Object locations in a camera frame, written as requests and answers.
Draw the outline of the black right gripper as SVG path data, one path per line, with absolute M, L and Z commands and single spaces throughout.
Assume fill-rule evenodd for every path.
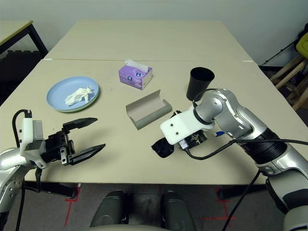
M 184 138 L 179 142 L 181 149 L 191 149 L 194 148 L 207 140 L 207 135 L 203 130 L 199 130 L 192 135 Z

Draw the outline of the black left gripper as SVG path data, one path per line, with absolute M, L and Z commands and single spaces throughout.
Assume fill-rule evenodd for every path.
M 76 165 L 92 158 L 100 152 L 106 144 L 100 144 L 83 150 L 79 155 L 75 154 L 74 142 L 69 139 L 68 134 L 73 129 L 86 127 L 98 119 L 93 117 L 80 118 L 63 124 L 61 131 L 56 132 L 45 140 L 46 151 L 41 155 L 44 162 L 54 162 L 60 160 L 62 165 Z

